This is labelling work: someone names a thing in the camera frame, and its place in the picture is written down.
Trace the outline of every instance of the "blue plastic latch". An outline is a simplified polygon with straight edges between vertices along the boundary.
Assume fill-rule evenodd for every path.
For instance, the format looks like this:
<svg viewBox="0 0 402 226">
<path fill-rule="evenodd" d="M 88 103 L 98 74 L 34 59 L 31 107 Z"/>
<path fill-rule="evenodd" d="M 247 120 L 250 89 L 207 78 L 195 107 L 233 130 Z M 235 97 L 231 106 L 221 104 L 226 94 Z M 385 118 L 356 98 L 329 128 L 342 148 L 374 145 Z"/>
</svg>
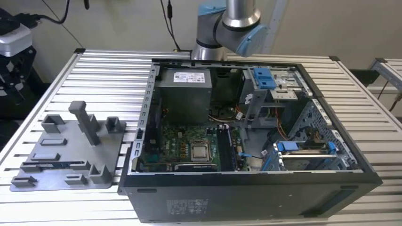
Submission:
<svg viewBox="0 0 402 226">
<path fill-rule="evenodd" d="M 297 151 L 299 150 L 299 146 L 297 145 L 297 142 L 294 141 L 282 141 L 283 148 L 286 151 Z"/>
<path fill-rule="evenodd" d="M 282 142 L 279 142 L 278 144 L 277 144 L 277 146 L 278 146 L 278 151 L 283 151 L 285 150 L 285 147 L 283 147 L 283 144 L 282 144 Z"/>
<path fill-rule="evenodd" d="M 255 67 L 253 70 L 254 70 L 254 78 L 257 81 L 258 88 L 275 89 L 277 83 L 273 78 L 271 71 L 265 67 Z"/>
<path fill-rule="evenodd" d="M 333 142 L 329 142 L 329 154 L 337 153 L 337 146 Z"/>
</svg>

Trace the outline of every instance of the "aluminum extrusion table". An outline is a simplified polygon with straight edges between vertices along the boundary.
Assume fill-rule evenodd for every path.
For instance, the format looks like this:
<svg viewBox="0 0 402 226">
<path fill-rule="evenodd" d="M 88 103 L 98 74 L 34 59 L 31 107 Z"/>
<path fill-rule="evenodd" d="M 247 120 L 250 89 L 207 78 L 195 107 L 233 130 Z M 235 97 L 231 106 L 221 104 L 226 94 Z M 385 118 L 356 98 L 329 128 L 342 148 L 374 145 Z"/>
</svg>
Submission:
<svg viewBox="0 0 402 226">
<path fill-rule="evenodd" d="M 0 223 L 11 225 L 139 225 L 126 196 L 116 194 L 122 166 L 134 141 L 143 93 L 153 58 L 190 58 L 189 53 L 87 50 L 75 53 L 48 91 L 0 153 Z M 306 221 L 203 222 L 202 225 L 402 225 L 402 125 L 366 90 L 342 62 L 319 56 L 254 55 L 230 60 L 302 63 L 337 116 L 373 164 L 384 185 L 329 219 Z M 42 134 L 46 114 L 74 119 L 68 105 L 87 102 L 87 111 L 99 120 L 119 116 L 127 121 L 110 189 L 12 193 L 11 179 Z"/>
</svg>

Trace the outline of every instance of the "green motherboard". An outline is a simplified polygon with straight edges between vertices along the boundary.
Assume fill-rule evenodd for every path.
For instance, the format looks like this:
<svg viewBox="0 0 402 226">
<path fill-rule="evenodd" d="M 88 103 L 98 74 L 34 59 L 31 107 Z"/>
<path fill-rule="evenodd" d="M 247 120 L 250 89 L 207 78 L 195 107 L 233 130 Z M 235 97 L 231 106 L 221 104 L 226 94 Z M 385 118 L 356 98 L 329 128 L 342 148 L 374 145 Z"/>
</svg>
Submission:
<svg viewBox="0 0 402 226">
<path fill-rule="evenodd" d="M 221 171 L 219 140 L 217 127 L 175 127 L 163 125 L 159 154 L 145 153 L 146 172 L 174 171 L 178 164 L 214 164 Z M 235 150 L 242 150 L 242 141 L 237 128 L 230 130 L 231 143 Z M 207 152 L 207 160 L 194 158 L 194 150 L 202 147 Z"/>
</svg>

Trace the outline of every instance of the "cable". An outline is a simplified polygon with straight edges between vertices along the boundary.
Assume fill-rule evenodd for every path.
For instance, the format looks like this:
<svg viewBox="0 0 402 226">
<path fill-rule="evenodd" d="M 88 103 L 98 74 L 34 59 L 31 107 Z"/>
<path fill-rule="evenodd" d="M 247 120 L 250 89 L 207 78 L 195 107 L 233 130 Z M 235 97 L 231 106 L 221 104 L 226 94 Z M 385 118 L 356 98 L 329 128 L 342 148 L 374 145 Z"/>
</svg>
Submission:
<svg viewBox="0 0 402 226">
<path fill-rule="evenodd" d="M 50 8 L 50 10 L 52 11 L 50 5 L 46 3 L 46 1 L 43 0 L 43 3 L 46 4 L 46 6 Z M 55 24 L 63 24 L 66 22 L 66 19 L 67 19 L 67 15 L 68 15 L 68 8 L 70 8 L 70 0 L 67 0 L 67 3 L 66 3 L 66 11 L 64 11 L 64 16 L 62 18 L 62 20 L 59 19 L 59 17 L 56 16 L 55 12 L 52 11 L 54 15 L 56 16 L 58 20 L 50 18 L 47 15 L 38 15 L 38 17 L 40 19 L 47 19 L 48 21 L 51 21 L 52 23 Z"/>
<path fill-rule="evenodd" d="M 390 112 L 394 110 L 394 107 L 396 107 L 397 103 L 398 103 L 398 100 L 394 101 L 394 103 L 392 105 L 392 108 L 389 109 Z"/>
<path fill-rule="evenodd" d="M 173 31 L 170 31 L 170 25 L 169 25 L 169 20 L 166 19 L 166 11 L 165 11 L 165 5 L 163 5 L 163 1 L 162 1 L 162 0 L 161 0 L 161 5 L 162 5 L 162 11 L 163 11 L 163 18 L 165 18 L 166 27 L 167 27 L 167 29 L 169 29 L 170 36 L 171 36 L 171 38 L 174 39 L 174 42 L 175 42 L 175 46 L 177 46 L 177 48 L 178 48 L 178 51 L 181 51 L 182 49 L 181 49 L 181 47 L 179 47 L 179 45 L 178 45 L 178 43 L 177 43 L 175 36 L 174 36 L 174 34 L 173 34 Z"/>
<path fill-rule="evenodd" d="M 286 133 L 285 133 L 285 131 L 283 131 L 282 125 L 281 125 L 281 123 L 279 123 L 278 108 L 275 108 L 275 116 L 277 116 L 277 129 L 278 129 L 279 135 L 282 136 L 282 138 L 283 138 L 285 140 L 289 140 L 289 139 L 286 138 L 286 135 L 285 135 Z"/>
<path fill-rule="evenodd" d="M 182 49 L 181 49 L 181 47 L 179 47 L 179 45 L 178 45 L 177 37 L 175 37 L 175 33 L 174 33 L 174 26 L 173 26 L 173 23 L 171 23 L 173 17 L 174 17 L 174 10 L 173 10 L 173 6 L 171 6 L 171 2 L 170 2 L 170 0 L 169 0 L 169 19 L 170 19 L 170 31 L 171 31 L 171 37 L 174 38 L 174 42 L 175 42 L 178 51 L 182 51 Z"/>
<path fill-rule="evenodd" d="M 257 159 L 265 159 L 263 157 L 257 157 L 257 156 L 246 154 L 243 152 L 239 153 L 239 156 L 242 156 L 242 157 L 253 157 L 253 158 L 257 158 Z"/>
<path fill-rule="evenodd" d="M 378 94 L 378 97 L 377 97 L 378 100 L 380 100 L 380 97 L 381 97 L 381 95 L 382 95 L 382 92 L 384 92 L 385 87 L 388 86 L 388 84 L 389 84 L 389 81 L 385 83 L 385 85 L 384 85 L 384 87 L 382 87 L 382 90 L 381 90 L 381 92 L 380 92 L 380 94 Z"/>
<path fill-rule="evenodd" d="M 55 17 L 58 18 L 58 20 L 60 20 L 60 18 L 58 17 L 58 15 L 55 14 L 52 8 L 50 7 L 50 5 L 46 3 L 44 0 L 43 0 L 43 3 L 46 4 L 46 6 L 48 7 L 48 9 L 51 10 L 51 12 L 52 12 L 52 14 L 55 15 Z M 66 14 L 64 14 L 66 18 L 67 18 L 67 13 L 68 13 L 68 6 L 67 6 Z M 75 39 L 75 41 L 78 42 L 78 44 L 80 45 L 80 47 L 84 48 L 83 45 L 82 45 L 82 43 L 80 43 L 80 41 L 76 39 L 75 35 L 70 32 L 70 30 L 67 29 L 67 27 L 66 27 L 63 24 L 60 24 L 60 25 L 63 26 L 63 28 L 66 29 L 66 31 L 70 33 L 70 35 L 72 36 L 72 38 Z"/>
<path fill-rule="evenodd" d="M 209 117 L 214 120 L 214 121 L 218 121 L 218 122 L 231 122 L 234 120 L 221 120 L 221 119 L 215 119 L 211 115 L 209 115 Z"/>
</svg>

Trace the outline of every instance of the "black cable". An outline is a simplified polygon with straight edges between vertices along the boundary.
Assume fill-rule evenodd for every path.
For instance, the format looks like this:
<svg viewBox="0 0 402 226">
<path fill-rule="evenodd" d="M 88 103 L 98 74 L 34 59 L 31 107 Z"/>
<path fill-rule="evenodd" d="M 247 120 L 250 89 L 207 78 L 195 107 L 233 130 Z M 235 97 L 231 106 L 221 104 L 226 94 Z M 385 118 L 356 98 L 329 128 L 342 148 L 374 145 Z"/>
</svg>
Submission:
<svg viewBox="0 0 402 226">
<path fill-rule="evenodd" d="M 394 110 L 394 107 L 396 107 L 397 103 L 398 103 L 398 100 L 394 101 L 394 103 L 392 105 L 392 108 L 389 109 L 390 112 Z"/>
<path fill-rule="evenodd" d="M 52 12 L 52 14 L 54 14 L 55 17 L 58 18 L 58 20 L 62 21 L 60 18 L 58 17 L 58 15 L 56 15 L 56 13 L 54 12 L 52 8 L 50 7 L 50 5 L 46 3 L 44 0 L 43 0 L 43 3 L 44 3 L 46 6 L 48 7 L 50 11 Z M 66 11 L 66 14 L 64 14 L 66 18 L 67 18 L 67 12 L 68 12 L 68 4 L 70 4 L 70 0 L 67 0 L 67 11 Z M 75 39 L 75 41 L 78 42 L 78 44 L 80 45 L 80 47 L 84 48 L 83 45 L 82 45 L 82 43 L 80 43 L 80 41 L 76 39 L 75 35 L 70 32 L 70 30 L 67 29 L 67 27 L 66 27 L 63 24 L 60 24 L 60 25 L 62 25 L 62 27 L 66 29 L 66 31 L 70 33 L 70 35 L 72 36 L 72 38 Z"/>
<path fill-rule="evenodd" d="M 380 100 L 380 97 L 381 97 L 381 95 L 382 95 L 382 92 L 384 92 L 385 87 L 388 86 L 388 84 L 389 84 L 389 81 L 385 83 L 385 85 L 384 85 L 384 87 L 382 87 L 382 90 L 381 90 L 381 92 L 380 92 L 380 94 L 378 94 L 378 97 L 377 97 L 378 100 Z"/>
<path fill-rule="evenodd" d="M 254 155 L 251 155 L 251 157 L 254 157 L 254 158 L 257 158 L 257 159 L 265 159 L 263 157 L 257 157 L 257 156 L 254 156 Z"/>
<path fill-rule="evenodd" d="M 177 37 L 175 37 L 175 32 L 174 32 L 174 26 L 173 26 L 173 23 L 171 23 L 171 19 L 174 17 L 174 10 L 173 10 L 173 6 L 171 6 L 171 2 L 169 0 L 169 19 L 170 19 L 170 31 L 171 31 L 171 36 L 174 38 L 174 42 L 175 42 L 175 45 L 178 47 L 178 51 L 182 51 L 179 45 L 178 45 L 178 42 L 177 42 Z"/>
<path fill-rule="evenodd" d="M 51 12 L 54 13 L 54 15 L 56 16 L 55 12 L 52 11 L 50 5 L 46 3 L 46 1 L 43 0 L 43 3 L 46 4 L 46 6 L 50 8 Z M 68 15 L 68 8 L 70 8 L 70 0 L 67 0 L 67 3 L 66 3 L 66 11 L 64 11 L 64 16 L 62 18 L 62 20 L 59 19 L 59 17 L 56 16 L 58 20 L 50 18 L 47 15 L 38 15 L 38 18 L 40 19 L 47 19 L 48 21 L 51 21 L 52 23 L 55 24 L 63 24 L 66 22 L 66 19 L 67 19 L 67 15 Z"/>
<path fill-rule="evenodd" d="M 162 1 L 162 0 L 161 0 L 161 5 L 162 5 L 162 11 L 163 11 L 163 18 L 165 18 L 166 27 L 167 27 L 167 29 L 169 29 L 170 36 L 171 36 L 171 38 L 174 39 L 175 46 L 177 46 L 178 50 L 181 51 L 181 47 L 179 47 L 179 45 L 178 45 L 178 43 L 177 43 L 175 36 L 174 36 L 174 34 L 173 34 L 173 31 L 170 31 L 170 25 L 169 25 L 169 20 L 167 20 L 167 18 L 166 18 L 166 11 L 165 11 L 165 5 L 163 5 L 163 1 Z"/>
</svg>

